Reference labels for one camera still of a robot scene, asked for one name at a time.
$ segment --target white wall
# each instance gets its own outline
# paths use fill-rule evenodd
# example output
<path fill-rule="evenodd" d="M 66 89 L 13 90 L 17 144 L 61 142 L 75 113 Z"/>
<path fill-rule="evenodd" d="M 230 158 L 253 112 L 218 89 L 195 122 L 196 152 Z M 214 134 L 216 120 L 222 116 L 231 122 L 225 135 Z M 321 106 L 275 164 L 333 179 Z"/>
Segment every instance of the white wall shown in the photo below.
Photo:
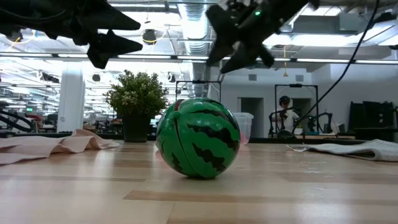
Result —
<path fill-rule="evenodd" d="M 221 103 L 232 112 L 239 112 L 238 98 L 263 98 L 264 99 L 264 137 L 269 131 L 268 116 L 275 110 L 274 85 L 293 84 L 295 75 L 304 75 L 305 81 L 301 84 L 311 84 L 311 73 L 307 73 L 303 68 L 288 68 L 288 77 L 284 77 L 284 69 L 274 71 L 272 69 L 241 69 L 226 74 L 221 87 Z M 248 81 L 248 74 L 257 74 L 257 81 Z M 278 98 L 287 95 L 292 98 L 315 98 L 311 91 L 306 88 L 279 87 Z M 209 97 L 218 100 L 215 90 L 210 90 Z"/>
<path fill-rule="evenodd" d="M 397 60 L 396 55 L 385 59 Z M 319 86 L 320 96 L 340 77 L 345 66 L 325 65 L 312 73 L 312 82 Z M 325 110 L 333 113 L 334 121 L 345 123 L 347 129 L 351 101 L 391 101 L 398 106 L 398 66 L 351 65 L 342 81 L 320 103 L 320 113 Z"/>

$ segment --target pink cloth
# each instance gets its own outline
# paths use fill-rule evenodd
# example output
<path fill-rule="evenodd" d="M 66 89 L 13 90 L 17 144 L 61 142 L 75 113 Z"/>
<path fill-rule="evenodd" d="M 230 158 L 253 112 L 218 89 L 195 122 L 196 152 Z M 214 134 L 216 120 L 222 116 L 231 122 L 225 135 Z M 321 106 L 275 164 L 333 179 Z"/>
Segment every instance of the pink cloth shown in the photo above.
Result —
<path fill-rule="evenodd" d="M 51 153 L 79 153 L 85 149 L 108 149 L 118 147 L 112 140 L 105 140 L 96 134 L 77 129 L 71 136 L 46 138 L 24 136 L 0 139 L 0 165 L 12 164 L 22 160 L 48 158 Z"/>

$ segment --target watermelon ball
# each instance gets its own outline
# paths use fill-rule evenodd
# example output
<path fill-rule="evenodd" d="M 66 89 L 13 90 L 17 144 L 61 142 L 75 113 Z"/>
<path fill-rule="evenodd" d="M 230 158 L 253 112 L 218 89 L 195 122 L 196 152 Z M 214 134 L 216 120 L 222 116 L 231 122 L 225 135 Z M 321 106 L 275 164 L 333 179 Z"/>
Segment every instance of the watermelon ball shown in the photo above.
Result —
<path fill-rule="evenodd" d="M 210 179 L 235 160 L 241 141 L 238 122 L 221 103 L 191 98 L 173 103 L 159 121 L 156 146 L 175 171 Z"/>

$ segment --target person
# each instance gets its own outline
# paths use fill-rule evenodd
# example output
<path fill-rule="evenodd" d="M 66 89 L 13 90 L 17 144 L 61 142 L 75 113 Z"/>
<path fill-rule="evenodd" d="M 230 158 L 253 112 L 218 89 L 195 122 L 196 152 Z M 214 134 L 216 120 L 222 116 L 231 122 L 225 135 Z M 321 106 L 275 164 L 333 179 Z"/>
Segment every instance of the person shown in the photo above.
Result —
<path fill-rule="evenodd" d="M 293 131 L 294 128 L 294 120 L 299 118 L 299 115 L 297 115 L 297 113 L 294 112 L 293 109 L 287 110 L 289 108 L 289 105 L 290 105 L 290 98 L 288 96 L 282 96 L 281 98 L 279 98 L 279 106 L 277 107 L 277 111 L 281 110 L 284 111 L 278 113 L 276 116 L 278 131 L 280 131 L 283 128 L 281 122 L 282 119 L 285 130 L 291 132 Z M 275 115 L 272 117 L 272 121 L 275 122 Z"/>

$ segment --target potted plant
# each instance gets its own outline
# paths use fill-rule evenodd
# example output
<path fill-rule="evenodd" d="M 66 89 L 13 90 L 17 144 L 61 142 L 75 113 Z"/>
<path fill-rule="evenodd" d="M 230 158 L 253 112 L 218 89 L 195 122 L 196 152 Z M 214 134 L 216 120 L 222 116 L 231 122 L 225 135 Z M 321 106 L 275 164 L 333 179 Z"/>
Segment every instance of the potted plant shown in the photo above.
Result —
<path fill-rule="evenodd" d="M 124 140 L 146 142 L 150 119 L 166 108 L 168 91 L 162 89 L 155 73 L 135 75 L 125 70 L 118 80 L 120 84 L 111 85 L 112 89 L 104 94 L 106 102 L 122 116 Z"/>

